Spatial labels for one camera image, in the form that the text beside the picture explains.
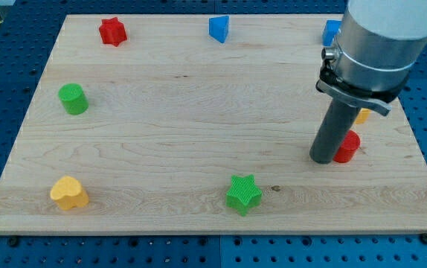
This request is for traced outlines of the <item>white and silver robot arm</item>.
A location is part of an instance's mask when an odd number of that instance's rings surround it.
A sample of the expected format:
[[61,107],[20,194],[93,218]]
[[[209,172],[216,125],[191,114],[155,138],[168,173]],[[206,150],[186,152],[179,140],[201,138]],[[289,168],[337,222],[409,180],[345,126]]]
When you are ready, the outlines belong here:
[[349,0],[333,71],[372,92],[401,84],[427,44],[427,0]]

